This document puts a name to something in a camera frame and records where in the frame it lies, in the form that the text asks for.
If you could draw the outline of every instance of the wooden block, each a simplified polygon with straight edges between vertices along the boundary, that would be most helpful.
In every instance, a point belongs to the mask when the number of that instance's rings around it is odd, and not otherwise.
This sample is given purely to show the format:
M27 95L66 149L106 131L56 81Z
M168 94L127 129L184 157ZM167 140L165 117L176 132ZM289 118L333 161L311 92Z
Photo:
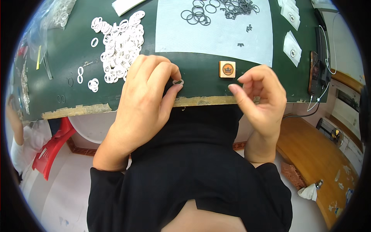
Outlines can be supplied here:
M236 62L219 61L219 76L221 78L235 78L236 77Z

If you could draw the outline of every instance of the wrist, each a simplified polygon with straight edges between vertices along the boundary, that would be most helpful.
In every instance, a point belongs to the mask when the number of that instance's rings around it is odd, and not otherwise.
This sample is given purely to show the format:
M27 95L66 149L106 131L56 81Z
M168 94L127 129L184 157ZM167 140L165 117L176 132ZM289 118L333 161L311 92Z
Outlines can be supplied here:
M276 157L278 136L263 136L257 131L249 137L245 147L245 158L252 163L273 162Z
M127 166L125 161L132 151L117 143L108 132L94 155L93 167L104 171L123 171Z

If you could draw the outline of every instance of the clear plastic bag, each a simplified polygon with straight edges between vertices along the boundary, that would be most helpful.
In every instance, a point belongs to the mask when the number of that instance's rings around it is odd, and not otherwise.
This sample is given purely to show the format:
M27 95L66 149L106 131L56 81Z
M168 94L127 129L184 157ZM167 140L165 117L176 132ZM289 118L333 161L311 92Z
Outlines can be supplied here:
M30 51L30 59L37 62L40 50L40 59L41 63L47 48L47 16L50 8L53 6L54 0L44 1L39 9L36 11L35 15L32 17L29 26L26 28L24 33L24 38L26 38L27 45Z
M75 2L76 0L55 0L48 15L48 28L62 28L64 30Z

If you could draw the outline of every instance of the white envelope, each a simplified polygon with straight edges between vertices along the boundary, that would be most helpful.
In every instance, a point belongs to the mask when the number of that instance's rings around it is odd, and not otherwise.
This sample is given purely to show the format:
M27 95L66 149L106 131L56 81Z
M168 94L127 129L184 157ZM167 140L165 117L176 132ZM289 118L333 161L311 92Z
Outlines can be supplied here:
M283 52L288 58L290 58L294 65L298 67L302 50L299 44L296 42L295 37L290 32L288 32L285 36L285 40L283 42Z
M300 16L298 13L296 13L290 6L284 5L281 8L281 15L285 17L287 21L289 21L295 30L298 30L300 25Z
M295 1L295 0L277 0L278 5L279 5L280 7L282 7L282 6L286 3L286 1L290 1L290 2L292 2L294 5L296 5L296 1Z

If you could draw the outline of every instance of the green workbench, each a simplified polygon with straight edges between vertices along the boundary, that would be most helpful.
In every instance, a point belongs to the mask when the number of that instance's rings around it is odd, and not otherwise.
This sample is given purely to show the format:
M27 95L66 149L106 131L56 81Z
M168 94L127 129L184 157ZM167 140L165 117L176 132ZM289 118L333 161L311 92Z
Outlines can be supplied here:
M79 0L69 16L65 30L49 29L47 37L47 56L50 71L53 76L49 80L43 63L36 70L36 62L27 59L27 77L29 88L29 110L22 110L22 121L35 121L65 116L91 114L115 111L118 108L124 81L108 84L104 81L102 62L99 57L105 50L102 44L102 33L95 33L91 29L91 21L95 17L102 17L111 25L128 19L138 10L145 11L141 24L144 27L144 44L141 54L162 55L179 66L182 78L185 80L184 88L179 92L175 106L234 104L234 98L227 86L237 83L237 78L245 71L258 64L235 58L215 56L201 53L161 52L155 53L155 29L157 15L157 0L147 0L134 7L123 16L118 17L111 6L113 0ZM288 102L306 101L308 95L310 52L316 51L316 37L314 28L318 23L309 0L297 1L300 11L300 26L297 32L290 23L280 15L277 0L269 0L273 26L273 70L287 92ZM291 30L302 48L301 60L296 68L283 52L283 42L286 33ZM91 40L97 37L99 43L92 48ZM219 78L219 61L236 62L236 78ZM77 70L84 67L82 84L77 83ZM22 71L24 59L19 56L14 67ZM20 87L20 78L16 75L14 89ZM72 87L68 79L73 79ZM93 93L88 88L88 81L99 79L99 90ZM66 102L58 103L57 96L64 95Z

